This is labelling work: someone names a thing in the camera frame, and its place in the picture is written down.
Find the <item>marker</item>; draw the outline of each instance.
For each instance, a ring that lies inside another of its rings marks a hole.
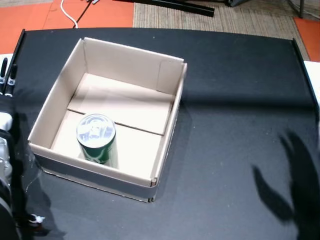
[[[4,95],[12,97],[14,94],[15,84],[16,84],[16,75],[17,75],[17,64],[13,64],[11,68],[10,77],[6,83]]]
[[[0,72],[0,95],[3,95],[5,87],[5,75],[7,69],[8,58],[4,58],[2,62],[1,72]]]

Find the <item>cardboard box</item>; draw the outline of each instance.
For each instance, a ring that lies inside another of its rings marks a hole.
[[[187,64],[181,58],[80,39],[29,135],[44,171],[150,202],[175,128]],[[116,123],[118,168],[84,159],[76,126],[84,114]]]

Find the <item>black table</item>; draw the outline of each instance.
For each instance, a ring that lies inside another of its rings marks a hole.
[[[24,189],[38,174],[29,150],[23,150],[29,131],[82,37],[184,58],[188,71],[176,129],[153,203],[40,173],[26,191],[26,209],[45,216],[51,232],[34,239],[314,235],[320,212],[317,109],[293,41],[284,39],[135,28],[28,31],[17,58],[15,89],[20,127],[16,124],[14,135]],[[286,154],[288,142],[282,138],[292,139],[294,153]],[[298,185],[294,200],[291,177]],[[22,199],[18,193],[14,197]]]

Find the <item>box flap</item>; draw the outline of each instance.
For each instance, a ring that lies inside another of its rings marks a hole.
[[[88,73],[175,95],[184,60],[86,37]]]

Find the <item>green can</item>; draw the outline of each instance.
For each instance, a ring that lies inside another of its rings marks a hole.
[[[76,127],[76,138],[86,160],[117,168],[116,125],[107,116],[85,115]]]

